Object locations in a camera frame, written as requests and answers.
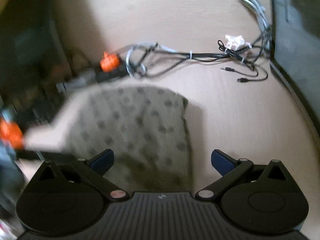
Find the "olive polka dot sweater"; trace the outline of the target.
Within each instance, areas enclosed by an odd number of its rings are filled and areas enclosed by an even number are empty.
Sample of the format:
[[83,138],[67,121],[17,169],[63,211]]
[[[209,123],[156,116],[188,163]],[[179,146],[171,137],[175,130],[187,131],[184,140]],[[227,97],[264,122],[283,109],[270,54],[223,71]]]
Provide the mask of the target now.
[[31,150],[89,159],[114,151],[105,177],[127,191],[189,191],[191,145],[185,120],[188,100],[155,86],[94,86],[68,94],[48,127],[31,128]]

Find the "orange fabric bag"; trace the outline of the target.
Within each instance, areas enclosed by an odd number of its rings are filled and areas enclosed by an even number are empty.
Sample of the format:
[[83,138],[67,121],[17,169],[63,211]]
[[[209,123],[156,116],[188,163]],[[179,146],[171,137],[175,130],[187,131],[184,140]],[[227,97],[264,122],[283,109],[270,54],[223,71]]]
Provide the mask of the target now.
[[13,149],[24,149],[24,136],[15,122],[7,122],[1,118],[1,141],[9,144]]

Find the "grey power strip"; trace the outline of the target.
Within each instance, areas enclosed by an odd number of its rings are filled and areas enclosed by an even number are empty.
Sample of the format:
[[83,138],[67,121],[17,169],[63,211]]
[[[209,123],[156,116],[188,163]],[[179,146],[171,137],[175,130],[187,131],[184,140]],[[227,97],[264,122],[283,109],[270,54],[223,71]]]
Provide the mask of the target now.
[[92,83],[95,83],[96,74],[94,70],[83,72],[78,77],[72,78],[69,81],[64,81],[56,84],[59,93],[66,93],[76,89],[85,88]]

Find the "black power adapter brick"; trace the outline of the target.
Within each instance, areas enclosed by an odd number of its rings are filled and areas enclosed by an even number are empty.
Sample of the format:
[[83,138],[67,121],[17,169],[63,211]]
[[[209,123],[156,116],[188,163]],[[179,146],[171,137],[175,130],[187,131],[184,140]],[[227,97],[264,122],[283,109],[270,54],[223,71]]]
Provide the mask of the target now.
[[127,69],[125,65],[121,64],[116,69],[111,70],[110,72],[104,72],[102,70],[95,72],[95,80],[97,83],[101,82],[111,82],[117,79],[128,76]]

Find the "orange pumpkin figurine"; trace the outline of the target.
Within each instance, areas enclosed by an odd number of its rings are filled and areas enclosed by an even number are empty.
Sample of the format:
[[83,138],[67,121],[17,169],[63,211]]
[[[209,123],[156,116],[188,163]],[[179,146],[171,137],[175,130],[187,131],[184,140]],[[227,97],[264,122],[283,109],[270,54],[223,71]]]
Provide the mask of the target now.
[[118,68],[120,65],[119,56],[115,53],[103,53],[103,58],[100,60],[100,66],[103,72],[111,72]]

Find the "black computer monitor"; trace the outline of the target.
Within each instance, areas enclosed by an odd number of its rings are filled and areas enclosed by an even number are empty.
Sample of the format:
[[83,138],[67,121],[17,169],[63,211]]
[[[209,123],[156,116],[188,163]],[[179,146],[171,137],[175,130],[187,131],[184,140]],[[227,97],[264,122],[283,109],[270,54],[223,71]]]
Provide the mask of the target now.
[[1,0],[1,100],[71,75],[51,0]]

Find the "crumpled white paper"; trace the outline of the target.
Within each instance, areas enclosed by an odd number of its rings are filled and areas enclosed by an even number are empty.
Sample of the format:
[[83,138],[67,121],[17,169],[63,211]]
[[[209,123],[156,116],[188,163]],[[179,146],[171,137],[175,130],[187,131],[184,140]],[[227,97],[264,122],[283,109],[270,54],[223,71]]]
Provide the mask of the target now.
[[243,36],[231,36],[225,35],[225,41],[227,42],[225,47],[230,50],[238,50],[246,45]]

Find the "black computer tower case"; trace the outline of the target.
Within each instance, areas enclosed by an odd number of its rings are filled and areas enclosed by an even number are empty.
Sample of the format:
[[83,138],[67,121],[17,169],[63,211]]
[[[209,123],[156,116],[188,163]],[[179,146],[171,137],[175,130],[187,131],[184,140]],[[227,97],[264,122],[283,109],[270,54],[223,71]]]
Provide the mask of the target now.
[[271,0],[272,72],[319,131],[319,0]]

